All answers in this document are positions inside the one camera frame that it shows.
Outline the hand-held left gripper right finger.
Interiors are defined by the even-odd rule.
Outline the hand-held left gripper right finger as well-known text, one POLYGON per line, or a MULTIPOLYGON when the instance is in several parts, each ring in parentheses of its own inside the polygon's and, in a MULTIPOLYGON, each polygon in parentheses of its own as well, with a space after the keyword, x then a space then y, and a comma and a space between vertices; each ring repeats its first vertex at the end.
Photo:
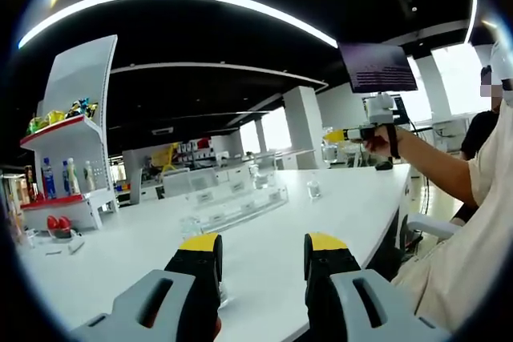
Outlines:
POLYGON ((305 305, 315 341, 447 341, 450 333, 416 316, 408 298, 348 246, 324 233, 304 240, 305 305))

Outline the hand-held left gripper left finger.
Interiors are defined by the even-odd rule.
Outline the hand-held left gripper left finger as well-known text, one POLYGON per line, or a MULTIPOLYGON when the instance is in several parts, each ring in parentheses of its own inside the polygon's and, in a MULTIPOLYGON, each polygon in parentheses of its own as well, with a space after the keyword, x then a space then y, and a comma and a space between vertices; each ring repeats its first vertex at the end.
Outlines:
POLYGON ((213 341, 220 307, 223 242, 218 233, 185 240, 165 269, 115 297, 109 314, 71 332, 73 341, 213 341))

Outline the person's right hand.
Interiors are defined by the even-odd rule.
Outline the person's right hand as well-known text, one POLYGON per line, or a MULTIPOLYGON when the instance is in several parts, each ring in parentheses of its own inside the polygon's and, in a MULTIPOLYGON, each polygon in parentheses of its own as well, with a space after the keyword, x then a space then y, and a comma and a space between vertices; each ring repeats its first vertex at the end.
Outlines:
POLYGON ((386 126, 376 127, 374 135, 363 142, 365 149, 372 154, 393 157, 390 138, 386 126))

